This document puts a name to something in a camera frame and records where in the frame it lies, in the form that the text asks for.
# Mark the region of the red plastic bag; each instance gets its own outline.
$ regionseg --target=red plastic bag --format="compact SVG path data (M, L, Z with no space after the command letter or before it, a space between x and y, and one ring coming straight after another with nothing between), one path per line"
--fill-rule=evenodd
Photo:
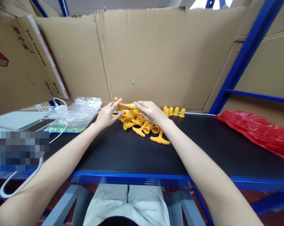
M242 133L253 143L284 158L284 129L265 118L244 112L228 110L214 118Z

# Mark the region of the workbench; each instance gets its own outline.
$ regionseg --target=workbench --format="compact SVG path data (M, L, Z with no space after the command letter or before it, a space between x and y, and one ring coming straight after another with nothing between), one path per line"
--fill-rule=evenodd
M225 171L240 190L284 191L283 158L252 143L212 116L186 113L185 118L170 116L170 119ZM50 140L57 135L50 135ZM78 135L61 135L50 145L44 160ZM141 137L132 129L123 130L122 123L117 120L94 139L69 180L73 183L195 187L173 146L153 142L151 136L158 134L151 132ZM24 180L33 171L18 172L14 179ZM10 172L0 172L2 179L9 175Z

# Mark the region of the forearm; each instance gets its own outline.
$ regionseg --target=forearm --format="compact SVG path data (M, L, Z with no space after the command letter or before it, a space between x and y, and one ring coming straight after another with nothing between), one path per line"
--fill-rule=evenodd
M35 177L0 207L0 225L35 225L101 130L100 126L92 124L45 161Z
M231 179L197 144L171 120L162 129L204 196L215 225L262 225Z

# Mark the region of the pixelated screen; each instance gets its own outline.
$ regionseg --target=pixelated screen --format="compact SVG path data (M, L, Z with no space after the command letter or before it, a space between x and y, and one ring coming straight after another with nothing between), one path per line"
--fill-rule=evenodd
M49 150L49 132L0 132L0 171L27 171Z

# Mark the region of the black table surface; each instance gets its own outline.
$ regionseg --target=black table surface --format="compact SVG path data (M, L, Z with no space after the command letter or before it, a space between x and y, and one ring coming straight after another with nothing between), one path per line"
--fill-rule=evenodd
M284 179L283 158L252 143L212 116L186 114L185 118L170 116L170 119L228 176ZM50 140L57 135L50 135ZM51 143L45 160L78 135L62 134ZM117 120L94 139L75 170L188 175L174 147L153 142L151 136L158 134L151 132L141 137L132 129L125 131Z

